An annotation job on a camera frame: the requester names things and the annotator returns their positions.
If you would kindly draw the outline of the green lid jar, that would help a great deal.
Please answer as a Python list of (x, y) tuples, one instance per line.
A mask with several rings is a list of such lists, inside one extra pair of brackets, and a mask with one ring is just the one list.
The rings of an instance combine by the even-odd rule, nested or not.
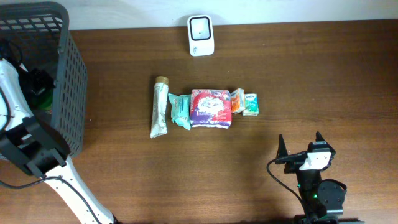
[(48, 92), (38, 99), (37, 108), (40, 110), (51, 110), (52, 102), (53, 102), (53, 93)]

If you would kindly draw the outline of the green small tissue box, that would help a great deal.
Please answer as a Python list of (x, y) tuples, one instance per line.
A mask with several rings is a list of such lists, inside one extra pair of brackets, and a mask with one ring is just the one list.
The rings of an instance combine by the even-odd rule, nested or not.
[(245, 109), (242, 112), (243, 116), (257, 116), (259, 114), (259, 105), (257, 94), (255, 93), (248, 93), (244, 96), (244, 105)]

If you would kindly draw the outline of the orange small tissue box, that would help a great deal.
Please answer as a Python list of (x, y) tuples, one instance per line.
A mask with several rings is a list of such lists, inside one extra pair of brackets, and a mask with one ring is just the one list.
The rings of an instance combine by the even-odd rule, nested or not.
[(245, 110), (245, 94), (242, 88), (238, 88), (231, 93), (231, 111), (234, 114), (241, 113)]

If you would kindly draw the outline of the pink purple tissue pack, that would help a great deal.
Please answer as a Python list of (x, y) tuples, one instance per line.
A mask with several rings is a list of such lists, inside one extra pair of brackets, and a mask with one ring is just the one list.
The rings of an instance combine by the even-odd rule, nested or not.
[(229, 129), (232, 123), (231, 107), (231, 94), (228, 90), (193, 89), (190, 124), (193, 128)]

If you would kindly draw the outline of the teal wet wipes pack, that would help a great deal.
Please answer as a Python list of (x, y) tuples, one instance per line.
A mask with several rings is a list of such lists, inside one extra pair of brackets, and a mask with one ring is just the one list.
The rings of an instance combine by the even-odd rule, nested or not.
[(178, 126), (191, 130), (190, 124), (190, 100), (191, 95), (168, 94), (171, 104), (171, 120)]

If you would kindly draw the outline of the white tube with tan cap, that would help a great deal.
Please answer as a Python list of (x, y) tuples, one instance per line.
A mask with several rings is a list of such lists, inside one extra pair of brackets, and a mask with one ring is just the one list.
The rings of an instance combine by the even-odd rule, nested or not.
[(156, 138), (167, 134), (167, 124), (165, 119), (167, 100), (169, 93), (169, 79), (158, 76), (155, 79), (154, 98), (152, 108), (152, 123), (150, 137)]

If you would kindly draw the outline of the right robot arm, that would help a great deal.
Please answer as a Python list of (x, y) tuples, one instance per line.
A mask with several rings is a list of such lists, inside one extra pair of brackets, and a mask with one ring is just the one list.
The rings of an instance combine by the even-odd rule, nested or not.
[(285, 174), (296, 175), (298, 192), (275, 178), (288, 191), (294, 192), (303, 207), (304, 214), (296, 215), (294, 223), (362, 223), (355, 218), (339, 218), (343, 214), (347, 186), (337, 180), (322, 179), (321, 172), (331, 166), (336, 151), (319, 132), (315, 135), (308, 149), (296, 154), (288, 153), (283, 136), (279, 135), (276, 158), (270, 161), (283, 164)]

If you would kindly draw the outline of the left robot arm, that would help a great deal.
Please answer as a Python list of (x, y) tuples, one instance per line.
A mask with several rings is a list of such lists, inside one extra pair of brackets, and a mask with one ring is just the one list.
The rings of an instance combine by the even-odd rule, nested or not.
[(16, 48), (1, 39), (1, 155), (37, 178), (16, 189), (46, 183), (81, 223), (117, 223), (79, 176), (63, 136), (33, 113), (32, 102), (52, 93), (54, 80), (43, 70), (27, 70)]

